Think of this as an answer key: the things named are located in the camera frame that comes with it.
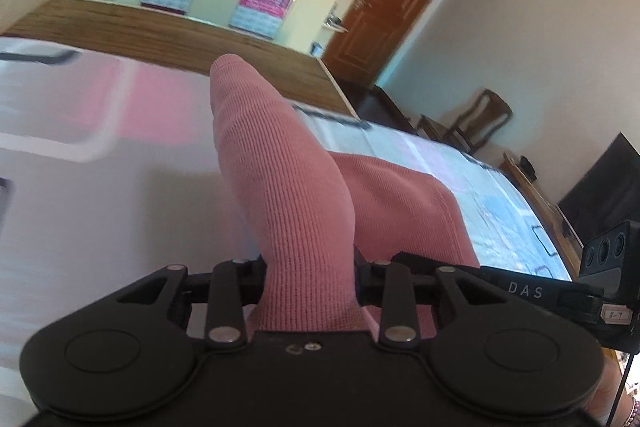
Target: pink cloth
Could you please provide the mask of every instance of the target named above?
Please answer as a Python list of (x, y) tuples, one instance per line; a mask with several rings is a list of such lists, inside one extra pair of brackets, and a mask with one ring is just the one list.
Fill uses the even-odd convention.
[[(478, 266), (455, 197), (428, 174), (328, 153), (271, 84), (241, 58), (211, 68), (220, 169), (268, 264), (250, 317), (257, 330), (363, 330), (353, 246), (368, 261), (409, 251)], [(379, 309), (369, 310), (378, 319)], [(420, 310), (423, 336), (434, 333)]]

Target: wooden door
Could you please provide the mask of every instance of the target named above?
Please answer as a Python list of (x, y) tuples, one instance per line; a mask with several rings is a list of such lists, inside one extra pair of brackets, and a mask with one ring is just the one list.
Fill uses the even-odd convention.
[(369, 86), (429, 0), (356, 0), (322, 61), (335, 78)]

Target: chair backrest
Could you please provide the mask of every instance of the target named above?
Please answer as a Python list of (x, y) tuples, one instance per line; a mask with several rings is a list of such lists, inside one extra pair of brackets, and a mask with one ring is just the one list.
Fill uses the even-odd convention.
[(513, 111), (500, 96), (485, 89), (474, 104), (453, 123), (447, 135), (458, 134), (468, 145), (469, 154), (484, 146), (500, 127), (504, 126)]

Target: black tv screen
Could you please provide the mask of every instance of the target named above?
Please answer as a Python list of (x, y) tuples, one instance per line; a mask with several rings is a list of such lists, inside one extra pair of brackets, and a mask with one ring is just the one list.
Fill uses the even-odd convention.
[(640, 155), (622, 133), (558, 206), (583, 243), (640, 221)]

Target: wall shelf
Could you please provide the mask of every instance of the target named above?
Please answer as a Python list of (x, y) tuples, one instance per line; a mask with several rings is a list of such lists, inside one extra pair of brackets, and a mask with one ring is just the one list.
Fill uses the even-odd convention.
[(329, 24), (327, 22), (322, 25), (322, 28), (336, 33), (346, 33), (349, 31), (344, 26), (336, 26), (335, 24)]

